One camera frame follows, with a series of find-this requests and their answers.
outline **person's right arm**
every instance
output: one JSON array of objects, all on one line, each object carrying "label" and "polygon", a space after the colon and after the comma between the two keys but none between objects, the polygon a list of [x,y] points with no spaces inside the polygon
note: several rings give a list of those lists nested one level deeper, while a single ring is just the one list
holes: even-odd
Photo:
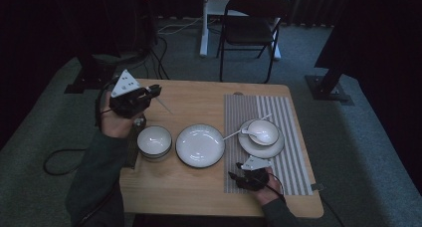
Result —
[{"label": "person's right arm", "polygon": [[[271,167],[266,168],[270,175],[268,185],[280,193],[280,183],[273,175]],[[268,224],[272,227],[295,227],[301,226],[298,218],[290,211],[286,203],[277,193],[268,187],[258,191],[250,191],[261,205]]]}]

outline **wooden tabletop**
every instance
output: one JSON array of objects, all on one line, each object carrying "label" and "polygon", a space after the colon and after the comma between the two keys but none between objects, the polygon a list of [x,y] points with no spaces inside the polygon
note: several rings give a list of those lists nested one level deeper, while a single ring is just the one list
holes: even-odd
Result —
[{"label": "wooden tabletop", "polygon": [[[224,193],[224,157],[216,164],[196,169],[182,163],[174,143],[188,126],[196,123],[212,125],[224,132],[224,95],[289,97],[298,129],[298,138],[309,174],[314,173],[292,103],[289,88],[282,85],[238,83],[139,80],[143,87],[161,85],[159,98],[172,111],[169,113],[157,100],[145,111],[146,126],[167,128],[173,144],[169,156],[161,162],[148,162],[140,155],[135,169],[121,171],[120,186],[124,211],[150,214],[262,216],[261,207],[249,194]],[[317,191],[314,195],[287,195],[291,211],[298,217],[319,218],[323,209]]]}]

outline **person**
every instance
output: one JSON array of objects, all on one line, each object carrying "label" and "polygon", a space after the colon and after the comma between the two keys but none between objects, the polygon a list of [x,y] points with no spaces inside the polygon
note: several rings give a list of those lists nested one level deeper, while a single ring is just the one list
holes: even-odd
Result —
[{"label": "person", "polygon": [[[72,226],[124,226],[118,180],[127,158],[126,138],[134,120],[142,113],[131,119],[118,116],[109,109],[109,97],[110,92],[107,92],[101,116],[102,131],[95,133],[66,197]],[[271,167],[267,171],[273,174]],[[280,183],[272,176],[268,185],[279,192],[281,190]],[[262,206],[270,226],[300,226],[275,192],[267,187],[250,192]]]}]

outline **bowl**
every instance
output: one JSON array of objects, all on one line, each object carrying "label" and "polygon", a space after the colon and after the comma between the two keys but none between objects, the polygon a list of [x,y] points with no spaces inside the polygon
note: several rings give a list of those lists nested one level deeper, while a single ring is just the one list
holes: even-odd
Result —
[{"label": "bowl", "polygon": [[183,163],[204,168],[221,159],[225,146],[218,129],[207,124],[193,124],[177,137],[176,153]]},{"label": "bowl", "polygon": [[279,139],[279,129],[269,120],[254,120],[248,125],[247,130],[264,136],[266,141],[259,140],[256,136],[249,134],[249,138],[259,145],[272,145]]},{"label": "bowl", "polygon": [[145,128],[137,137],[137,145],[142,156],[152,162],[164,160],[171,149],[170,132],[159,125]]}]

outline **dark sleeve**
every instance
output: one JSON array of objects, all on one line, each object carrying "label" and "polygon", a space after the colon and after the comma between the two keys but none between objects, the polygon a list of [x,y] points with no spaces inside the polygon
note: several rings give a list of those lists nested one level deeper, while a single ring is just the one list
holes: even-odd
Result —
[{"label": "dark sleeve", "polygon": [[118,179],[126,158],[125,139],[108,137],[99,131],[95,134],[66,198],[72,226],[94,210],[97,211],[84,226],[123,226]]},{"label": "dark sleeve", "polygon": [[276,199],[262,207],[264,216],[271,227],[296,227],[301,226],[298,218],[289,210],[281,200]]}]

